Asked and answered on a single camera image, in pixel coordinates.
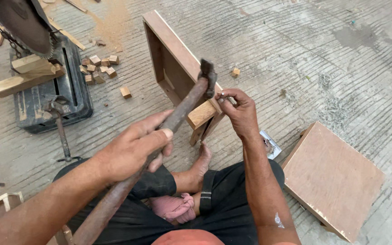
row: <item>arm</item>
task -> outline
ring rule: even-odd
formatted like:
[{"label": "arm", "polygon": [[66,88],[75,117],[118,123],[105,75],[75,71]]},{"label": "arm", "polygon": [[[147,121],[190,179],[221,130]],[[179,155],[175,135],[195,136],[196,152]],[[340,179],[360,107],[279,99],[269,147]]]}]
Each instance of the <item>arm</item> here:
[{"label": "arm", "polygon": [[[233,97],[233,105],[227,97]],[[301,244],[290,209],[267,160],[258,132],[257,111],[253,99],[239,89],[225,89],[216,95],[222,110],[243,142],[247,200],[262,245],[280,242]]]},{"label": "arm", "polygon": [[[142,167],[147,156],[166,146],[171,154],[169,129],[154,131],[172,111],[153,114],[130,125],[91,159],[0,218],[0,245],[46,244],[55,233],[106,186]],[[149,171],[162,164],[162,156]]]}]

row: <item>hammer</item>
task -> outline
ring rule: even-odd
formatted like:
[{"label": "hammer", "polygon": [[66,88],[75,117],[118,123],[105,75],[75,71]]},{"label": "hammer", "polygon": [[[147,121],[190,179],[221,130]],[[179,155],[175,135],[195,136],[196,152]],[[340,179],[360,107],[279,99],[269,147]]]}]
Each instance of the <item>hammer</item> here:
[{"label": "hammer", "polygon": [[[189,94],[182,100],[177,108],[158,128],[170,129],[176,133],[184,119],[193,110],[199,99],[204,96],[210,99],[214,96],[214,86],[217,81],[217,74],[214,71],[214,64],[206,59],[201,59],[201,71],[198,75],[198,81],[190,90]],[[128,179],[115,184],[104,198],[98,203],[87,219],[82,223],[73,236],[75,245],[92,245],[106,227],[112,216],[119,209],[128,193],[135,183],[139,181],[140,176],[149,166],[149,164],[161,153],[158,149],[151,153],[142,168]]]}]

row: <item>concrete floor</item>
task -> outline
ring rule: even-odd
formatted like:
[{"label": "concrete floor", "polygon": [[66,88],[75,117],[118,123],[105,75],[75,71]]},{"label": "concrete floor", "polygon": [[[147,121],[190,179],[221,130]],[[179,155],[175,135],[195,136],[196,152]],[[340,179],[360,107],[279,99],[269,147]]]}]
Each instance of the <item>concrete floor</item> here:
[{"label": "concrete floor", "polygon": [[[260,128],[283,149],[278,162],[316,120],[373,161],[386,181],[355,244],[392,244],[392,0],[79,2],[88,14],[62,0],[46,12],[88,47],[82,56],[105,57],[120,44],[124,51],[117,78],[90,87],[94,116],[65,128],[74,156],[90,157],[132,122],[172,108],[155,83],[142,25],[141,15],[156,9],[196,57],[214,61],[222,87],[254,98]],[[91,47],[90,38],[107,46]],[[0,47],[0,80],[10,76],[9,48],[7,41]],[[230,75],[233,67],[241,70],[237,79]],[[128,86],[133,98],[124,100],[120,86]],[[0,98],[0,182],[6,183],[0,194],[22,191],[30,198],[65,165],[55,162],[63,152],[56,131],[30,135],[14,117],[13,98]],[[176,134],[165,162],[170,170],[185,170],[196,158],[190,136],[187,124]],[[207,143],[211,169],[242,160],[227,118]],[[346,244],[294,198],[285,198],[303,244]]]}]

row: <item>fingernail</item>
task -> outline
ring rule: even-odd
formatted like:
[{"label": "fingernail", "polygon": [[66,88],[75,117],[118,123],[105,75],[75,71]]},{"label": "fingernail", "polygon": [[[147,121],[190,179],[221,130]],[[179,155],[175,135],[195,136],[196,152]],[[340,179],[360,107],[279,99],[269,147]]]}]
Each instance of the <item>fingernail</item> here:
[{"label": "fingernail", "polygon": [[170,129],[163,129],[164,134],[166,135],[168,140],[171,140],[173,137],[173,132]]}]

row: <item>hammer handle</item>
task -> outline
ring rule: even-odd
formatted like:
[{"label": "hammer handle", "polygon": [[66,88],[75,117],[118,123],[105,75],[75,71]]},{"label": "hammer handle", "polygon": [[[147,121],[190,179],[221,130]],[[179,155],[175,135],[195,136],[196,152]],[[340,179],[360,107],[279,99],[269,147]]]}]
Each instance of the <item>hammer handle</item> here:
[{"label": "hammer handle", "polygon": [[[200,78],[189,94],[164,121],[159,129],[167,128],[173,131],[173,133],[176,133],[184,119],[193,110],[202,95],[207,91],[207,88],[208,80],[206,78]],[[112,216],[116,213],[117,209],[119,209],[120,205],[123,201],[125,201],[125,198],[128,196],[135,183],[139,181],[142,173],[146,170],[152,160],[161,153],[161,151],[162,149],[157,149],[151,153],[140,170],[128,179],[118,182],[110,189],[110,191],[108,191],[105,197],[102,198],[87,219],[75,232],[73,236],[73,242],[75,245],[92,245],[96,241],[102,230],[104,230]]]}]

